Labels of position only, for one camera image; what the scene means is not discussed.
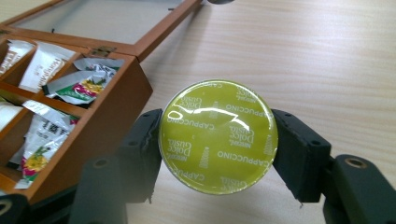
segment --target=wooden tray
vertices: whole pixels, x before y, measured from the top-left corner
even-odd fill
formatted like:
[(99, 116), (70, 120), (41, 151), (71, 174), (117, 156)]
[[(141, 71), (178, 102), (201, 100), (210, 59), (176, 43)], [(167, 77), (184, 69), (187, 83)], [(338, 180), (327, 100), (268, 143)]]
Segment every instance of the wooden tray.
[[(147, 3), (147, 1), (135, 1), (136, 4)], [(126, 4), (126, 2), (131, 1), (123, 1), (125, 3), (111, 0), (97, 1), (97, 3), (104, 2), (113, 5), (114, 2)], [(55, 33), (46, 32), (46, 30), (36, 28), (36, 25), (31, 23), (43, 24), (44, 21), (48, 20), (46, 17), (51, 14), (52, 10), (56, 11), (62, 7), (68, 7), (68, 14), (66, 14), (69, 15), (70, 9), (75, 11), (76, 8), (82, 7), (81, 4), (91, 3), (90, 0), (52, 0), (43, 6), (0, 23), (0, 61), (3, 61), (7, 53), (8, 39), (29, 42), (39, 40), (76, 52), (54, 79), (77, 71), (73, 61), (82, 57), (106, 57), (124, 60), (122, 68), (87, 109), (50, 99), (42, 91), (33, 93), (18, 88), (24, 70), (32, 60), (35, 49), (0, 76), (0, 96), (14, 105), (21, 105), (27, 100), (35, 100), (80, 118), (76, 128), (69, 134), (29, 189), (14, 189), (16, 182), (21, 179), (21, 172), (7, 167), (7, 163), (22, 146), (23, 136), (28, 131), (33, 113), (24, 108), (0, 132), (0, 190), (5, 193), (24, 194), (30, 203), (36, 203), (63, 189), (76, 185), (80, 176), (80, 169), (87, 159), (112, 153), (117, 149), (120, 140), (133, 125), (152, 93), (152, 88), (139, 63), (179, 23), (201, 5), (199, 0), (178, 1), (178, 4), (174, 4), (175, 7), (166, 9), (168, 12), (165, 13), (163, 18), (157, 18), (154, 23), (152, 21), (148, 27), (145, 27), (146, 30), (143, 31), (143, 34), (132, 39), (130, 43), (112, 41), (110, 38), (115, 34), (110, 34), (109, 38), (105, 37), (103, 39), (92, 36), (81, 37), (66, 33), (59, 34), (57, 28), (52, 28), (55, 29)], [(62, 13), (59, 11), (55, 14), (60, 17), (65, 16), (65, 14), (61, 15)]]

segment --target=label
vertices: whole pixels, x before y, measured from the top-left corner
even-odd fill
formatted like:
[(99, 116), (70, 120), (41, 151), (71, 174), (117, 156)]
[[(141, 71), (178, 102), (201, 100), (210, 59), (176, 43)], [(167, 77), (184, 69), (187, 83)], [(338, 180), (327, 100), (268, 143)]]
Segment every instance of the label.
[(163, 111), (163, 160), (186, 186), (230, 194), (257, 183), (276, 155), (270, 107), (249, 88), (227, 80), (196, 83)]

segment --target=wooden box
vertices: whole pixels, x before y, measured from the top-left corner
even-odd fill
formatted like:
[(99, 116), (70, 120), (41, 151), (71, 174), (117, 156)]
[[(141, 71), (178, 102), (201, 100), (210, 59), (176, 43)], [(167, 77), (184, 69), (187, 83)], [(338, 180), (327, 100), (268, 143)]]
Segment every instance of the wooden box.
[[(32, 186), (14, 189), (21, 172), (7, 167), (7, 163), (22, 146), (30, 126), (33, 112), (24, 108), (0, 132), (0, 190), (24, 194), (30, 203), (36, 203), (76, 185), (87, 159), (117, 149), (152, 93), (139, 63), (200, 5), (199, 0), (51, 0), (0, 23), (1, 62), (9, 39), (38, 40), (76, 52), (53, 79), (76, 71), (73, 61), (82, 57), (125, 61), (89, 108), (48, 98), (43, 91), (20, 89), (33, 52), (0, 76), (0, 96), (14, 105), (35, 100), (80, 118)], [(117, 21), (121, 24), (114, 30)], [(84, 27), (91, 23), (98, 27)]]

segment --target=table surface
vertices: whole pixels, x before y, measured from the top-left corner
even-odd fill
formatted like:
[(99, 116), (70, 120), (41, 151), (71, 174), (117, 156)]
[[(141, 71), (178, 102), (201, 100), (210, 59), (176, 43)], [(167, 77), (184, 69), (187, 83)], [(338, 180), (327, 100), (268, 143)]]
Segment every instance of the table surface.
[[(0, 20), (45, 0), (0, 0)], [(236, 0), (205, 3), (142, 62), (165, 108), (192, 83), (224, 78), (294, 114), (332, 143), (332, 155), (372, 161), (396, 187), (396, 2)], [(228, 196), (198, 193), (163, 164), (152, 204), (128, 204), (130, 223), (324, 223), (322, 203), (297, 202), (272, 168)]]

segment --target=capsule lid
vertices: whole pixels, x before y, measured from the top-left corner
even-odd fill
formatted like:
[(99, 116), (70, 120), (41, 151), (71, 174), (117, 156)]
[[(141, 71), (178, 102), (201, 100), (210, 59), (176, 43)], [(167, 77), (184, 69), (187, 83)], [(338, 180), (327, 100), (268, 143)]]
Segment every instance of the capsule lid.
[(207, 80), (176, 95), (163, 111), (159, 144), (172, 174), (192, 189), (230, 194), (258, 182), (277, 148), (270, 107), (249, 88)]

